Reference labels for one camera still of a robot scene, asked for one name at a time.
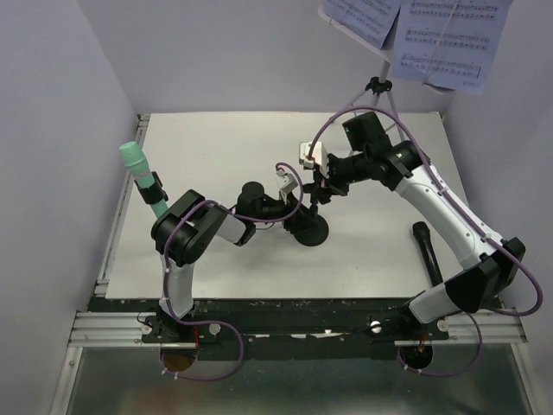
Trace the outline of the black microphone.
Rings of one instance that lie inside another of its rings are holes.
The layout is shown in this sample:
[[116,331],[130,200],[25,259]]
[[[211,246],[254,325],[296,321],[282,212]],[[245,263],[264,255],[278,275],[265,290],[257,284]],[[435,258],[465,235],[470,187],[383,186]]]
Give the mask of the black microphone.
[[442,273],[435,255],[428,225],[423,221],[414,223],[412,234],[422,255],[431,286],[435,287],[441,284],[443,282]]

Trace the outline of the green microphone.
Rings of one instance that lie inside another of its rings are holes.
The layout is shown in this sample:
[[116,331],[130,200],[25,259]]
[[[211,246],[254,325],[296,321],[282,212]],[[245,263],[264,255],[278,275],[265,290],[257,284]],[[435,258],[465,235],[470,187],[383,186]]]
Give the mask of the green microphone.
[[[151,177],[153,171],[149,167],[148,159],[142,147],[137,142],[122,144],[119,147],[119,152],[124,166],[132,176],[134,182],[138,182],[138,185],[144,188],[154,182]],[[148,206],[151,208],[156,218],[161,217],[168,210],[167,201],[161,201]]]

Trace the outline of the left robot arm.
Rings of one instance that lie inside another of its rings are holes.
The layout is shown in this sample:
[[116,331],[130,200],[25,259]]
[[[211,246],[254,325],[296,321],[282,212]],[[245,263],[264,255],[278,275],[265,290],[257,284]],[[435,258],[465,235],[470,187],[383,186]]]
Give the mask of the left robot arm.
[[174,342],[185,340],[192,328],[186,314],[194,307],[192,285],[195,263],[214,238],[235,246],[247,244],[258,223],[281,222],[284,229],[305,246],[319,243],[321,219],[291,193],[269,197],[259,182],[247,182],[238,195],[233,213],[214,201],[189,190],[151,229],[164,269],[160,306],[167,315],[162,332]]

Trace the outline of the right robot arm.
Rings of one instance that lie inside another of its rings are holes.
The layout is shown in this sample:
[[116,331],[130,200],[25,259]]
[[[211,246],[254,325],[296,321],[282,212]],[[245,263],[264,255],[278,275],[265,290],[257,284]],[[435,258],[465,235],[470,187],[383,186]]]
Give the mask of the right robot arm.
[[474,313],[511,284],[525,254],[519,239],[504,239],[481,221],[412,141],[392,144],[375,112],[349,119],[342,127],[354,152],[351,156],[337,157],[317,139],[300,147],[301,164],[314,172],[308,190],[312,204],[345,196],[356,182],[380,182],[427,220],[462,268],[405,305],[397,318],[403,336],[415,339],[430,322],[450,313]]

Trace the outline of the black mic stand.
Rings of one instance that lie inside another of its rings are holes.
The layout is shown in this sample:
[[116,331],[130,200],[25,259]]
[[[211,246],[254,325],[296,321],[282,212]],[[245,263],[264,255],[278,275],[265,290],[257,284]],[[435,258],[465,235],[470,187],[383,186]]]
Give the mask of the black mic stand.
[[298,201],[299,208],[287,220],[287,231],[303,246],[315,247],[323,244],[329,235],[326,220],[318,214],[318,207],[311,209]]
[[139,194],[143,198],[143,201],[148,205],[154,205],[161,201],[167,201],[168,196],[166,192],[163,190],[163,185],[158,174],[155,171],[153,171],[151,173],[151,177],[154,182],[145,188],[139,186],[138,182],[135,182],[135,184],[138,187]]

